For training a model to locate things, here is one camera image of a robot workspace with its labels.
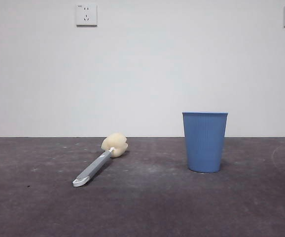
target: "gray concrete floor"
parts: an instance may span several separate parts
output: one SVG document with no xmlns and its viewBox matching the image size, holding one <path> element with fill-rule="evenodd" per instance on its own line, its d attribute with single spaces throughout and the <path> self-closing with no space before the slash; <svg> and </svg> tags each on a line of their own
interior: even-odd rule
<svg viewBox="0 0 285 237">
<path fill-rule="evenodd" d="M 285 237 L 285 138 L 227 138 L 192 172 L 183 138 L 129 138 L 86 186 L 103 138 L 0 138 L 0 237 Z"/>
</svg>

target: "cup rim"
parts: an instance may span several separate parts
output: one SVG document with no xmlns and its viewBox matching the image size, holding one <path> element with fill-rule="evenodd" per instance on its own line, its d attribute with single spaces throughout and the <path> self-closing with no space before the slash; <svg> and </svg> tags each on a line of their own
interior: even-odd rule
<svg viewBox="0 0 285 237">
<path fill-rule="evenodd" d="M 222 114 L 222 115 L 227 115 L 228 112 L 182 112 L 182 114 Z"/>
</svg>

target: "gray handle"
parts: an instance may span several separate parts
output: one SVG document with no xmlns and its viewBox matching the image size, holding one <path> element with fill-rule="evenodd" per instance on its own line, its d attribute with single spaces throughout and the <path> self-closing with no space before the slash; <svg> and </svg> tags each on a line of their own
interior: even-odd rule
<svg viewBox="0 0 285 237">
<path fill-rule="evenodd" d="M 92 178 L 98 172 L 98 170 L 110 159 L 111 154 L 112 153 L 110 151 L 103 152 L 102 155 L 96 158 L 95 161 L 93 161 L 88 167 L 85 168 L 84 171 L 78 175 L 77 179 L 83 179 L 88 176 Z"/>
</svg>

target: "blue plastic cup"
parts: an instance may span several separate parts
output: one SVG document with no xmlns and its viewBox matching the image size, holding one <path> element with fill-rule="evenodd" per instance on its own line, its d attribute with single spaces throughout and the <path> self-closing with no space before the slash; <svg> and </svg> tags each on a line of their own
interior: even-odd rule
<svg viewBox="0 0 285 237">
<path fill-rule="evenodd" d="M 220 170 L 228 113 L 183 112 L 187 165 L 190 170 Z"/>
</svg>

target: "white wall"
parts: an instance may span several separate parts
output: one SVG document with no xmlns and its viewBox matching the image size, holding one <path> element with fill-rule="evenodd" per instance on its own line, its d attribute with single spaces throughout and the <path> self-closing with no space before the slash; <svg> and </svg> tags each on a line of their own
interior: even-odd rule
<svg viewBox="0 0 285 237">
<path fill-rule="evenodd" d="M 0 0 L 0 137 L 183 136 L 182 111 L 228 111 L 227 136 L 285 136 L 285 0 Z"/>
</svg>

